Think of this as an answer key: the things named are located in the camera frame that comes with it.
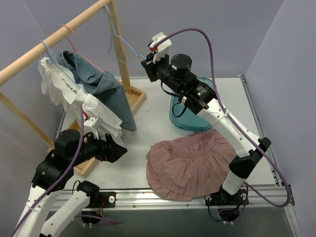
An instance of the pink skirt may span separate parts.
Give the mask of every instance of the pink skirt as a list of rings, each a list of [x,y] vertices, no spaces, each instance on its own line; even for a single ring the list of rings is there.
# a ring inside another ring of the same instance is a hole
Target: pink skirt
[[[167,200],[215,193],[236,153],[215,129],[154,144],[146,155],[149,186]]]

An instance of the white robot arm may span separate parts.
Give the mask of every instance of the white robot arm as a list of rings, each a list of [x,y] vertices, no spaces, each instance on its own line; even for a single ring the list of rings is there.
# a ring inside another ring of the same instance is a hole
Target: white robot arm
[[[171,42],[165,38],[163,33],[153,37],[153,43],[149,45],[152,53],[141,64],[151,82],[160,80],[161,84],[166,84],[174,91],[165,91],[167,94],[178,97],[182,105],[213,125],[235,149],[237,156],[230,163],[231,171],[222,185],[227,193],[234,195],[262,158],[262,154],[236,128],[228,115],[264,152],[271,142],[268,138],[261,139],[251,133],[228,110],[222,110],[215,91],[191,72],[192,60],[188,55],[176,54],[169,62]]]
[[[85,142],[82,144],[80,153],[73,166],[76,166],[93,157],[100,161],[115,162],[127,149],[115,143],[110,134],[102,134],[99,128],[102,123],[100,118],[89,118],[84,123],[86,130]],[[79,143],[79,132],[73,129],[62,131],[54,142],[55,149],[52,150],[45,160],[36,168],[32,180],[30,195],[18,223],[14,237],[57,237],[74,219],[74,217],[91,203],[96,203],[103,198],[100,195],[99,187],[88,182],[81,182],[72,197],[63,205],[51,218],[46,221],[49,211],[56,198],[64,189],[67,181],[73,176],[71,169],[65,178],[53,190],[45,195],[35,207],[34,203],[56,182],[65,172]],[[110,196],[109,202],[115,201]]]

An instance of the wooden base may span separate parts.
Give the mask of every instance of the wooden base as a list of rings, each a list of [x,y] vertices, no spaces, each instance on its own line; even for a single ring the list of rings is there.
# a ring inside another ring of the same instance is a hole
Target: wooden base
[[[128,99],[131,111],[134,115],[136,111],[140,108],[140,106],[144,103],[146,99],[146,93],[133,86],[131,86],[131,92],[131,94],[126,93],[126,97]],[[80,131],[80,126],[77,121],[74,121],[68,129],[76,129]],[[97,159],[92,158],[88,161],[85,161],[84,163],[77,165],[75,167],[75,171],[86,178],[98,162],[99,161]]]

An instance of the blue denim garment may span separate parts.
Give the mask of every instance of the blue denim garment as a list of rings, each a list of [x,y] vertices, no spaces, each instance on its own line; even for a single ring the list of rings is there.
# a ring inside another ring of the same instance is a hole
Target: blue denim garment
[[[101,72],[78,53],[59,51],[58,64],[69,69],[77,84],[82,84],[86,92],[93,94],[112,110],[121,120],[121,127],[136,131],[136,123],[128,104],[123,86],[109,72]]]

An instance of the teal plastic container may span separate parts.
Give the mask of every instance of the teal plastic container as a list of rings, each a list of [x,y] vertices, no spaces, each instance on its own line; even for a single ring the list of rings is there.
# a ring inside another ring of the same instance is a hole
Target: teal plastic container
[[[197,79],[206,83],[212,89],[214,89],[211,79],[208,79],[208,78],[197,78]],[[187,109],[181,117],[176,118],[172,114],[172,106],[178,102],[179,102],[179,99],[172,96],[171,103],[170,103],[169,117],[170,117],[171,122],[176,127],[183,130],[187,130],[187,131],[193,131],[193,132],[203,132],[212,128],[212,125],[209,122],[199,117],[198,115],[193,114],[192,111],[189,109]],[[183,109],[184,109],[184,106],[181,104],[178,104],[174,106],[173,111],[175,115],[179,115],[183,111]]]

